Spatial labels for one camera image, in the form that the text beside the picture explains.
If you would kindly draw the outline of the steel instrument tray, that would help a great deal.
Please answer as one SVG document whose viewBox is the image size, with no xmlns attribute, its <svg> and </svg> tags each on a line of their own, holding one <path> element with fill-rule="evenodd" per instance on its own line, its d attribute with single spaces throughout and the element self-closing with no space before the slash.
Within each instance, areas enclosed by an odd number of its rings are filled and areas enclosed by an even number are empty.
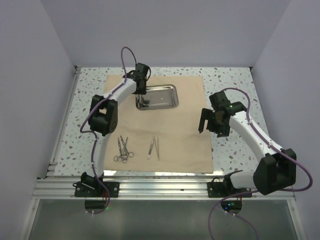
<svg viewBox="0 0 320 240">
<path fill-rule="evenodd" d="M 139 110 L 175 108 L 179 104 L 177 88 L 172 84 L 146 87 L 146 94 L 135 95 L 135 106 Z"/>
</svg>

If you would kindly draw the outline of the beige cloth wrap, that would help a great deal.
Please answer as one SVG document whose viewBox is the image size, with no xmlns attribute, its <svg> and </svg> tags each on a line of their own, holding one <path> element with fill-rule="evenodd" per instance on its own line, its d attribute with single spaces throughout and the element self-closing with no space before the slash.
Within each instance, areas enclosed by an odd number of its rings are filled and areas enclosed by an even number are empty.
<svg viewBox="0 0 320 240">
<path fill-rule="evenodd" d="M 200 76 L 152 76 L 148 84 L 174 85 L 178 106 L 139 110 L 133 94 L 118 106 L 118 124 L 105 150 L 104 169 L 112 171 L 205 173 L 214 171 L 211 136 L 198 132 L 201 111 L 206 108 L 204 83 Z M 134 153 L 127 163 L 114 161 L 119 155 L 118 137 L 128 138 L 127 148 Z M 153 136 L 159 138 L 148 160 Z"/>
</svg>

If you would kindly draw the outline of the steel tweezers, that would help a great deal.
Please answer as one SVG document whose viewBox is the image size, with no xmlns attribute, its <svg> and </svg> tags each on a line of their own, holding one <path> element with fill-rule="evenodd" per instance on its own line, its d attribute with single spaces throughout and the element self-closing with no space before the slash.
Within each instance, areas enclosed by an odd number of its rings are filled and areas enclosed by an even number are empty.
<svg viewBox="0 0 320 240">
<path fill-rule="evenodd" d="M 157 153 L 157 159 L 160 160 L 160 147 L 159 147 L 159 137 L 154 138 L 155 141 L 155 148 L 156 148 L 156 153 Z"/>
<path fill-rule="evenodd" d="M 154 148 L 154 146 L 155 146 L 155 144 L 156 144 L 155 141 L 156 141 L 156 139 L 155 139 L 155 135 L 154 135 L 154 136 L 152 137 L 152 140 L 151 140 L 150 146 L 149 146 L 149 150 L 148 150 L 148 155 L 147 155 L 147 159 L 148 159 L 148 160 L 151 158 L 153 148 Z"/>
</svg>

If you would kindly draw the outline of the steel forceps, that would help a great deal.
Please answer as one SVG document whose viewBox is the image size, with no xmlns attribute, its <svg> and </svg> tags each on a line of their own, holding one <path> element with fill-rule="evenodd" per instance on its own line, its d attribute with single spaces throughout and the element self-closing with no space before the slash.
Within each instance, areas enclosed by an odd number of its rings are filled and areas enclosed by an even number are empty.
<svg viewBox="0 0 320 240">
<path fill-rule="evenodd" d="M 133 158 L 134 153 L 132 151 L 129 151 L 128 147 L 127 147 L 129 138 L 127 137 L 126 139 L 124 139 L 122 136 L 120 136 L 120 140 L 121 140 L 122 146 L 123 146 L 123 150 L 122 150 L 123 151 L 123 154 L 122 154 L 123 159 L 127 160 L 128 158 Z"/>
</svg>

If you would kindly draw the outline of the steel surgical scissors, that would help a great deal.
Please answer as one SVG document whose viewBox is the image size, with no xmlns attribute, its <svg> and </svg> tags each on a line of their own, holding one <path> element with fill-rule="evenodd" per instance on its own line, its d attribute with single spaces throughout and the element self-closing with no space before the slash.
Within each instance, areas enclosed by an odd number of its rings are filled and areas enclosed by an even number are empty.
<svg viewBox="0 0 320 240">
<path fill-rule="evenodd" d="M 125 164 L 125 163 L 127 163 L 128 159 L 127 160 L 123 159 L 123 149 L 124 149 L 124 147 L 123 147 L 122 141 L 120 139 L 120 136 L 117 138 L 117 144 L 118 144 L 119 154 L 114 156 L 113 160 L 115 162 L 119 162 L 119 163 L 122 162 L 122 163 Z"/>
</svg>

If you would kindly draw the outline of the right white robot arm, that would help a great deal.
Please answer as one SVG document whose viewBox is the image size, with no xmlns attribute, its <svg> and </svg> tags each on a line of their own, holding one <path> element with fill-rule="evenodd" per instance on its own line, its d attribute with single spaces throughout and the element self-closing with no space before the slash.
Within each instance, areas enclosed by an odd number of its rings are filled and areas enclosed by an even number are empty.
<svg viewBox="0 0 320 240">
<path fill-rule="evenodd" d="M 229 136 L 230 131 L 234 130 L 258 161 L 253 172 L 238 170 L 224 176 L 222 189 L 227 196 L 235 196 L 247 188 L 268 195 L 296 183 L 296 153 L 271 140 L 241 102 L 227 102 L 214 110 L 203 108 L 198 131 L 202 133 L 205 129 L 219 138 Z"/>
</svg>

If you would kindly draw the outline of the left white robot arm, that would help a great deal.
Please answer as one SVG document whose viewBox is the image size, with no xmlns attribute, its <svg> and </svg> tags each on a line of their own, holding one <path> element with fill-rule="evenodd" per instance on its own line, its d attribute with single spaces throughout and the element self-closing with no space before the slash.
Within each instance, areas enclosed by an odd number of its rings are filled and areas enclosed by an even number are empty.
<svg viewBox="0 0 320 240">
<path fill-rule="evenodd" d="M 95 151 L 99 137 L 107 143 L 111 133 L 118 125 L 118 106 L 131 94 L 146 94 L 147 81 L 151 76 L 151 69 L 131 70 L 125 73 L 122 80 L 109 92 L 104 95 L 95 95 L 92 98 L 89 115 L 80 127 L 81 133 L 94 134 L 94 142 L 90 156 L 90 166 L 93 172 L 93 179 L 87 185 L 86 190 L 92 196 L 99 196 L 108 193 L 109 190 L 101 180 L 95 167 Z"/>
</svg>

